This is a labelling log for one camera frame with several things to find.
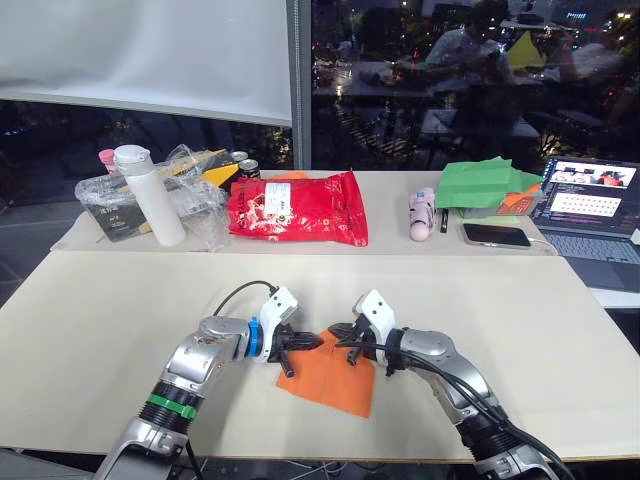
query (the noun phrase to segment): black marker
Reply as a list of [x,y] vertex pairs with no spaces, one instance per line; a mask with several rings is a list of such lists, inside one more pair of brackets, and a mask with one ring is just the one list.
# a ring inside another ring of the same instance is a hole
[[440,233],[447,233],[447,223],[449,222],[449,209],[442,209],[442,220],[440,221]]

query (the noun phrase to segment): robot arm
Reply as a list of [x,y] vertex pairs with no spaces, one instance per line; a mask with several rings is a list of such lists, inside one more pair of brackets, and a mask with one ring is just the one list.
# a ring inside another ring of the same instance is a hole
[[105,458],[94,480],[167,478],[187,445],[188,430],[211,385],[228,362],[256,357],[279,362],[287,376],[294,371],[287,351],[322,344],[312,333],[289,324],[298,301],[278,288],[262,306],[259,321],[207,317],[176,348],[142,411],[133,417]]
[[[480,475],[490,480],[558,480],[538,450],[504,428],[508,420],[498,399],[478,369],[458,353],[451,338],[440,332],[394,328],[393,310],[377,290],[362,296],[353,311],[357,317],[353,326],[341,323],[329,328],[341,340],[337,346],[353,347],[349,362],[354,364],[362,353],[386,366],[387,375],[410,369],[425,379],[471,450]],[[372,349],[372,344],[385,349]],[[471,387],[483,403],[474,401],[471,390],[461,389],[458,380]]]

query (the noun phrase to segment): smartphone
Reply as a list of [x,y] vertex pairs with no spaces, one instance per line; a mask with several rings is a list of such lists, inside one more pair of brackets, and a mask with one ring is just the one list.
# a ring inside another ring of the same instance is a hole
[[514,227],[463,223],[464,240],[472,245],[504,248],[529,248],[531,243],[525,233]]

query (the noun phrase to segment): blue ring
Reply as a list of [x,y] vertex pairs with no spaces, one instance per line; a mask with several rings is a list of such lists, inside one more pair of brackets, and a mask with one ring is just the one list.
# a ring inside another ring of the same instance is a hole
[[249,322],[249,352],[247,353],[247,357],[255,357],[256,350],[258,349],[258,328],[260,328],[260,324],[258,323],[258,319],[256,317],[252,317]]

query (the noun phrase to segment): laptop keyboard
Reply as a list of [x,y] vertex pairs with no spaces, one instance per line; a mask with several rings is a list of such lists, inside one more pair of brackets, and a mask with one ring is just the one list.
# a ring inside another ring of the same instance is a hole
[[629,242],[545,233],[546,239],[563,257],[640,265],[640,255]]

